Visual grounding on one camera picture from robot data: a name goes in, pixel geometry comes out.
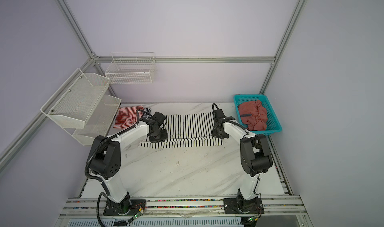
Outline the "black white striped tank top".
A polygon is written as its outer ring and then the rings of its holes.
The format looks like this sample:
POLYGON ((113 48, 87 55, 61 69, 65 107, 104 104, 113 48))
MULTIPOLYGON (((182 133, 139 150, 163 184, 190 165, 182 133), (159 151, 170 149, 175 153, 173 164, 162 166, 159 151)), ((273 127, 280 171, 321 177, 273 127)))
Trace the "black white striped tank top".
POLYGON ((139 146, 148 149, 174 149, 189 147, 222 146, 223 140, 212 136, 212 112, 167 116, 167 140, 152 143, 144 138, 139 146))

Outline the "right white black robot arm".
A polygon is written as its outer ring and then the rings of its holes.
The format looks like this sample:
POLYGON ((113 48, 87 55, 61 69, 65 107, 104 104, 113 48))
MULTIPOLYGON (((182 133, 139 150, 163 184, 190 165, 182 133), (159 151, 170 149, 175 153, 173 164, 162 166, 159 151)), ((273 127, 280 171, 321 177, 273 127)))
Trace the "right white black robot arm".
POLYGON ((226 116, 217 104, 212 105, 212 136, 218 139, 235 139, 240 146, 240 161, 248 175, 238 189, 236 206, 245 213, 261 206, 261 194, 258 193, 262 175, 273 166, 267 137, 256 135, 237 123, 234 117, 226 116))

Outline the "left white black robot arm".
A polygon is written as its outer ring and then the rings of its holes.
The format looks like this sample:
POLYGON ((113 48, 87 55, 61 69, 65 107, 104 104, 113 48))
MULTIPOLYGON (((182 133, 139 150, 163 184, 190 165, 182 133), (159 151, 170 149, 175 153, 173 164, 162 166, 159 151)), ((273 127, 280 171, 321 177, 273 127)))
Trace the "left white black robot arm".
POLYGON ((97 136, 92 143, 86 160, 85 176, 97 180, 111 208, 121 212, 121 215, 131 209, 130 194, 122 183, 119 174, 122 166, 122 147, 128 146, 142 137, 149 137, 151 143, 161 143, 167 140, 167 118, 160 112, 140 117, 137 110, 137 121, 132 126, 111 136, 97 136))

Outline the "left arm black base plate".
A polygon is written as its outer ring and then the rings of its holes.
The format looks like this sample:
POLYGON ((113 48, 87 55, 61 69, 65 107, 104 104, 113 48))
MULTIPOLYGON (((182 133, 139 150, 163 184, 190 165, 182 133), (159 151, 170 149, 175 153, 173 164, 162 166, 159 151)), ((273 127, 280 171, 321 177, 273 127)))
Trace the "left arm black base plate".
POLYGON ((104 216, 133 216, 140 208, 145 209, 147 201, 144 199, 132 200, 125 198, 121 203, 107 199, 104 216))

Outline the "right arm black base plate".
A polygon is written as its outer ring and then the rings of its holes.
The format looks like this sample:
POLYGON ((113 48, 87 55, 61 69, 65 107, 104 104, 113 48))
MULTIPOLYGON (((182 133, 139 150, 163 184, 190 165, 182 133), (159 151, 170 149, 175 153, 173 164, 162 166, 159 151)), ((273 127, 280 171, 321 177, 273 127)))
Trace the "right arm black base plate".
POLYGON ((225 214, 264 214, 264 205, 261 198, 255 197, 251 200, 241 198, 224 199, 225 214))

